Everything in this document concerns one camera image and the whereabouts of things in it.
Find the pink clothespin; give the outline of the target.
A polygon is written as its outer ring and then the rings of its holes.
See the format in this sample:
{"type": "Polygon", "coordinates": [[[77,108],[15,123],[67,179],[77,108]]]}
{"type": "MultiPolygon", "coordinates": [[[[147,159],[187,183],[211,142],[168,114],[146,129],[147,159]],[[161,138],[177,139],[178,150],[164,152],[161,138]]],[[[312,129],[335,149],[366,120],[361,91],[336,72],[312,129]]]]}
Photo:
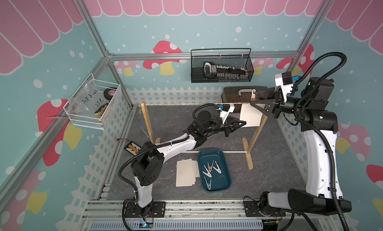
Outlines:
{"type": "Polygon", "coordinates": [[[213,166],[214,166],[214,160],[211,162],[211,164],[208,163],[208,170],[209,170],[210,173],[213,170],[213,166]]]}
{"type": "Polygon", "coordinates": [[[252,92],[251,92],[250,105],[255,105],[256,101],[257,101],[256,89],[253,89],[252,92]]]}

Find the white clothespin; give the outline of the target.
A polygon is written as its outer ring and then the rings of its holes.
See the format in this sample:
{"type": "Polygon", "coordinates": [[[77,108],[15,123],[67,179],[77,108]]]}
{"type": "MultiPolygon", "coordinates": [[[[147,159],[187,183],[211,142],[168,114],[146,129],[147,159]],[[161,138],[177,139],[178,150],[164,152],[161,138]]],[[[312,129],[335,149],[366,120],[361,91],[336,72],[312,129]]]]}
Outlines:
{"type": "Polygon", "coordinates": [[[220,166],[218,165],[218,163],[216,161],[214,161],[214,165],[212,166],[212,168],[218,172],[219,174],[222,173],[221,169],[220,169],[220,166]]]}
{"type": "Polygon", "coordinates": [[[202,171],[202,173],[203,173],[205,176],[207,176],[207,177],[209,177],[209,178],[212,178],[212,174],[211,174],[209,168],[208,168],[207,166],[204,166],[204,169],[205,169],[205,171],[202,171]]]}

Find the green clothespin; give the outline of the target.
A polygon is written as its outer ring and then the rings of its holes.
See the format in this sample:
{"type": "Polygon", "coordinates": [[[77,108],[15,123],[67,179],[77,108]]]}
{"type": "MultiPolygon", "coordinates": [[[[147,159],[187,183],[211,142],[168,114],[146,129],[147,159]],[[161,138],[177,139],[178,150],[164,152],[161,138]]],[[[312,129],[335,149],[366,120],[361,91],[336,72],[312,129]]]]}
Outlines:
{"type": "Polygon", "coordinates": [[[206,189],[208,191],[211,191],[211,188],[212,188],[212,177],[204,175],[203,178],[204,178],[204,181],[205,181],[206,189]]]}

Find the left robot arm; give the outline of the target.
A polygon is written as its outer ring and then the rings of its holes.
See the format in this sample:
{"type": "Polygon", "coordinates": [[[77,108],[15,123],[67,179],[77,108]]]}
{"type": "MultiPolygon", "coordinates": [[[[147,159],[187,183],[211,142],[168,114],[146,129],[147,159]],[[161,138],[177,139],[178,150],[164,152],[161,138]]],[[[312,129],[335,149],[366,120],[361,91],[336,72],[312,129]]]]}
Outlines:
{"type": "Polygon", "coordinates": [[[166,161],[200,147],[214,134],[223,132],[228,137],[243,127],[246,121],[230,116],[234,109],[232,103],[203,104],[193,111],[192,123],[182,136],[160,144],[147,142],[138,154],[123,163],[118,170],[118,177],[133,187],[134,205],[141,209],[152,206],[153,183],[158,179],[166,161]]]}

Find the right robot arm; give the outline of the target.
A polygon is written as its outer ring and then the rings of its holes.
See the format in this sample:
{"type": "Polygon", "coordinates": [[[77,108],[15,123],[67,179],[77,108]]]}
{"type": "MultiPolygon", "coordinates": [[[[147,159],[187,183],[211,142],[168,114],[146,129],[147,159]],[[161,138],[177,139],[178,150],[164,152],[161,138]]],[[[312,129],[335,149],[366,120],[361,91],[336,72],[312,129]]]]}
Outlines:
{"type": "Polygon", "coordinates": [[[305,190],[264,192],[259,198],[258,209],[264,215],[285,210],[306,217],[308,214],[337,215],[343,230],[349,229],[344,216],[352,210],[340,188],[336,167],[336,141],[338,119],[326,109],[334,84],[330,76],[342,68],[347,57],[344,53],[328,52],[313,64],[328,57],[338,57],[340,62],[321,77],[293,76],[291,72],[277,74],[274,88],[252,92],[250,105],[266,116],[278,118],[292,114],[292,126],[299,125],[307,146],[308,180],[305,190]]]}

